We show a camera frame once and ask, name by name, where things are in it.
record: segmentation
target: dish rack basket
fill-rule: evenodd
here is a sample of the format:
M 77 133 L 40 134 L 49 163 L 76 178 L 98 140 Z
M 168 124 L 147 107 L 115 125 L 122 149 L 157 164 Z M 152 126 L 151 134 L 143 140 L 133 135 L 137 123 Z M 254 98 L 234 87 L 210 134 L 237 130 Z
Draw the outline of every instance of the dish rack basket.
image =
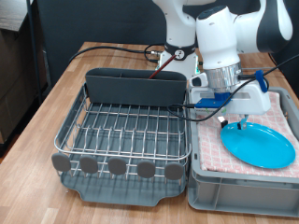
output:
M 165 107 L 91 103 L 84 84 L 55 137 L 52 162 L 84 201 L 154 206 L 185 189 L 188 131 Z

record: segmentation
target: gray plastic tray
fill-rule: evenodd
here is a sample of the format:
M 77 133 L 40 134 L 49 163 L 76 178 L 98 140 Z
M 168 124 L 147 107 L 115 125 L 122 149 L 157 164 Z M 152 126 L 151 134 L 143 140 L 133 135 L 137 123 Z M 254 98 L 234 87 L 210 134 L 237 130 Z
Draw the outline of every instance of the gray plastic tray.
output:
M 282 88 L 270 91 L 280 94 L 281 108 L 284 113 L 288 112 L 290 127 L 299 139 L 299 112 L 292 98 Z M 200 210 L 299 217 L 298 178 L 202 171 L 196 123 L 191 124 L 191 133 L 190 206 Z
M 158 82 L 168 90 L 177 86 L 177 97 L 165 96 L 166 101 L 139 105 L 139 100 L 147 102 L 151 89 L 133 90 L 138 94 L 134 98 L 121 88 L 125 85 L 122 78 L 109 77 L 120 72 L 129 76 L 131 70 L 93 71 L 90 86 L 81 88 L 54 141 L 60 153 L 55 153 L 52 161 L 63 185 L 76 190 L 82 200 L 96 203 L 155 206 L 162 198 L 178 196 L 186 187 L 191 147 L 186 137 L 187 122 L 170 116 L 164 106 L 184 99 L 183 75 L 175 73 L 171 80 L 170 73 L 161 73 L 160 77 L 167 80 L 150 81 L 150 85 Z M 135 71 L 133 75 L 145 77 L 149 73 Z M 139 87 L 146 85 L 144 79 L 134 80 Z M 120 85 L 119 92 L 106 85 Z M 117 95 L 122 94 L 129 101 L 119 105 L 121 97 Z

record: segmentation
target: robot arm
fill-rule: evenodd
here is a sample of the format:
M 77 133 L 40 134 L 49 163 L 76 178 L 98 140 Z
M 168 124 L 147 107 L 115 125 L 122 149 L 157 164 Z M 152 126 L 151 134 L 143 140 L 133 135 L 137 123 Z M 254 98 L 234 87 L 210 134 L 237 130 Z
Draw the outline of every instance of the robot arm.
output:
M 261 9 L 234 20 L 239 53 L 281 51 L 292 38 L 292 21 L 283 0 L 260 0 Z
M 213 7 L 197 18 L 198 46 L 205 70 L 201 76 L 206 75 L 208 86 L 192 90 L 193 102 L 201 102 L 195 107 L 222 105 L 244 83 L 239 79 L 242 68 L 238 53 L 277 52 L 291 40 L 292 22 L 283 0 L 260 2 L 258 12 L 236 16 L 228 7 Z M 227 112 L 262 115 L 269 110 L 269 96 L 259 85 L 258 81 L 251 82 L 236 93 L 226 106 Z M 212 99 L 203 100 L 207 93 L 212 93 Z
M 162 10 L 167 23 L 166 42 L 176 47 L 195 43 L 195 19 L 183 12 L 183 6 L 205 5 L 216 0 L 153 0 Z

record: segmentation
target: blue plate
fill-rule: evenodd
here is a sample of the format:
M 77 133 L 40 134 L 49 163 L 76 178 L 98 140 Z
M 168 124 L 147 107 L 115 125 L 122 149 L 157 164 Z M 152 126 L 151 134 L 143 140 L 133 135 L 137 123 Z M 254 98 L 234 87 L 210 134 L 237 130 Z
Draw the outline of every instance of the blue plate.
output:
M 246 130 L 238 130 L 237 123 L 228 124 L 221 131 L 221 140 L 234 156 L 258 167 L 279 169 L 289 166 L 296 158 L 288 139 L 256 123 L 248 122 Z

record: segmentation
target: wooden countertop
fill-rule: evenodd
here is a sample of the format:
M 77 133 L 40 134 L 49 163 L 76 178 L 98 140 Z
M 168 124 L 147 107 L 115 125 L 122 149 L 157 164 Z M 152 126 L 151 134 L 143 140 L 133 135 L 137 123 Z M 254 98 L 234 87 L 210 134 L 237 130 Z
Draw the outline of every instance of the wooden countertop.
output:
M 128 49 L 145 46 L 85 43 L 88 47 L 109 45 Z M 243 67 L 274 66 L 267 54 L 242 56 Z M 60 182 L 51 164 L 57 152 L 54 137 L 84 82 L 94 67 L 154 69 L 142 54 L 99 49 L 78 56 L 66 69 L 54 89 L 36 112 L 20 138 L 0 165 L 1 223 L 297 223 L 291 217 L 266 217 L 197 211 L 188 205 L 186 190 L 176 198 L 163 199 L 155 207 L 86 203 Z M 269 75 L 271 86 L 287 89 L 297 106 L 299 101 L 285 77 Z
M 0 29 L 19 32 L 27 15 L 26 0 L 0 0 L 0 15 Z

